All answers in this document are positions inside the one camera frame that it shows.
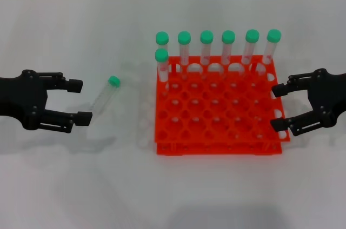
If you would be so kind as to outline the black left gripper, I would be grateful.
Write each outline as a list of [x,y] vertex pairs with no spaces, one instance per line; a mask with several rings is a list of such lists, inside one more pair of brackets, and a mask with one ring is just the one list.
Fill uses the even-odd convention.
[[23,70],[15,78],[0,77],[0,116],[17,119],[26,130],[70,133],[73,125],[89,126],[92,112],[65,113],[45,110],[47,90],[80,93],[83,81],[69,79],[62,72]]

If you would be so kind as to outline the clear test tube green cap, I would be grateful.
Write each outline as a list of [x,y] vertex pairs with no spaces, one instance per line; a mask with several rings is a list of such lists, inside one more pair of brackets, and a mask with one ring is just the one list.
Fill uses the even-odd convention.
[[156,44],[159,49],[168,50],[169,35],[165,31],[160,31],[155,36]]
[[270,64],[272,62],[278,42],[281,40],[281,32],[277,29],[269,30],[267,34],[267,43],[264,49],[262,63]]
[[245,35],[245,46],[244,51],[241,58],[241,63],[244,65],[248,65],[251,62],[253,57],[256,43],[259,40],[259,32],[255,29],[250,29],[246,32]]
[[182,71],[182,79],[187,79],[187,74],[183,70],[184,66],[189,65],[189,57],[190,57],[190,50],[189,50],[189,44],[191,42],[191,34],[187,31],[181,31],[178,34],[178,43],[179,43],[179,56],[180,56],[180,65],[181,65],[181,71]]
[[90,106],[89,111],[92,112],[92,117],[97,117],[103,113],[111,102],[112,97],[116,94],[121,86],[121,81],[116,76],[110,76],[101,92]]
[[155,51],[155,60],[157,62],[157,72],[159,81],[165,83],[168,81],[169,65],[168,65],[169,54],[164,48],[157,49]]
[[235,41],[235,33],[231,30],[226,30],[222,34],[222,54],[221,63],[223,65],[228,65],[230,63],[232,45]]
[[214,40],[214,35],[210,30],[204,30],[201,32],[200,41],[202,43],[201,51],[201,64],[208,65],[211,55],[211,44]]

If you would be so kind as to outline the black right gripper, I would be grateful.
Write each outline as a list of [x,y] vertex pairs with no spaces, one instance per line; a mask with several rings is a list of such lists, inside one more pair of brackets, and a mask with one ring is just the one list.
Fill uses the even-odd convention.
[[294,136],[299,136],[321,127],[333,127],[338,117],[346,112],[346,73],[332,75],[326,69],[318,69],[313,73],[290,75],[286,84],[271,88],[276,98],[308,89],[313,111],[271,120],[270,124],[276,132],[290,129]]

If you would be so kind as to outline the orange test tube rack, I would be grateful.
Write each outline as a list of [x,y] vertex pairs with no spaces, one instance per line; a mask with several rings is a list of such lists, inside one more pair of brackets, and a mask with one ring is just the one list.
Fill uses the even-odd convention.
[[156,83],[157,154],[282,153],[290,137],[270,124],[284,117],[282,101],[271,92],[277,84],[273,64],[263,64],[260,55],[248,65],[240,56],[228,65],[220,56],[210,57],[208,65],[192,56],[187,66],[171,56],[168,64],[168,81]]

